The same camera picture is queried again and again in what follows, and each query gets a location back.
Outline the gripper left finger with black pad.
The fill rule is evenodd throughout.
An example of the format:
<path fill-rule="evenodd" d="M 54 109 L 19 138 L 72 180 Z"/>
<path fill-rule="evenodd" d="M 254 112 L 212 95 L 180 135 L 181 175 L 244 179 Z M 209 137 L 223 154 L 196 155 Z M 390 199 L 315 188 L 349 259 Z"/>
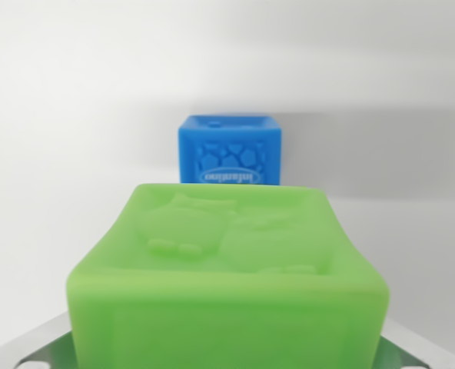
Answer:
<path fill-rule="evenodd" d="M 17 368 L 29 361 L 41 361 L 50 368 L 76 368 L 67 312 L 0 347 L 0 368 Z"/>

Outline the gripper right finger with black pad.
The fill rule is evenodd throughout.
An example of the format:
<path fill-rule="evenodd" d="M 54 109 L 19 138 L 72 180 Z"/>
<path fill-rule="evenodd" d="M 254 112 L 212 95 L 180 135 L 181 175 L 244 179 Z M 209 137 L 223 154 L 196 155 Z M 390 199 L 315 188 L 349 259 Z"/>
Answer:
<path fill-rule="evenodd" d="M 418 336 L 380 336 L 375 368 L 442 368 L 437 346 Z"/>

